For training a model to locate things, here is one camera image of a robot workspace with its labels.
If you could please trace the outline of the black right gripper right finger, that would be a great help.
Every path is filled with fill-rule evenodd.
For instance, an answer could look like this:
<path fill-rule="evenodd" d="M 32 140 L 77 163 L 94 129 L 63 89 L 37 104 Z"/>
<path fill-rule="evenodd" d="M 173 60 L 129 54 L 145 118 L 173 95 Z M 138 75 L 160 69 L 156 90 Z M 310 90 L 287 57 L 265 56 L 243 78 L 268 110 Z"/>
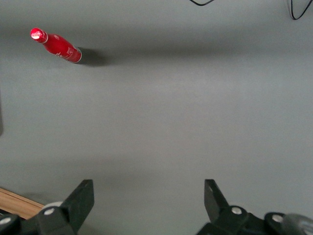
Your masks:
<path fill-rule="evenodd" d="M 209 222 L 199 235 L 265 235 L 264 221 L 239 206 L 230 205 L 213 179 L 204 181 L 204 206 Z"/>

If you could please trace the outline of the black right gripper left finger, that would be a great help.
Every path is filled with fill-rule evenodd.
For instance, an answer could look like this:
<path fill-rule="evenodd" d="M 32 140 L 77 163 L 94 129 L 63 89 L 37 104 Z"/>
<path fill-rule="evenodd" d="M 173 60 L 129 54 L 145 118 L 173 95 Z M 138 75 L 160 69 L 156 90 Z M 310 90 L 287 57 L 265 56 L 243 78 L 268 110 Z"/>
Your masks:
<path fill-rule="evenodd" d="M 63 202 L 47 204 L 36 215 L 38 234 L 78 234 L 93 205 L 93 180 L 83 180 Z"/>

